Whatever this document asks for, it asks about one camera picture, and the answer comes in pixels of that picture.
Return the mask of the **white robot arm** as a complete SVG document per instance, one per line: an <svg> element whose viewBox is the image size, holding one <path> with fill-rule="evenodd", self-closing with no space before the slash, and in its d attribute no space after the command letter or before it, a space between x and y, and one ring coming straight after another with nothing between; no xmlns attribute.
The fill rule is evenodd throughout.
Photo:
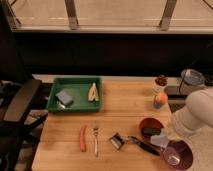
<svg viewBox="0 0 213 171"><path fill-rule="evenodd" d="M190 93L185 106L172 114L171 124L181 136L192 136L204 126L213 128L213 88Z"/></svg>

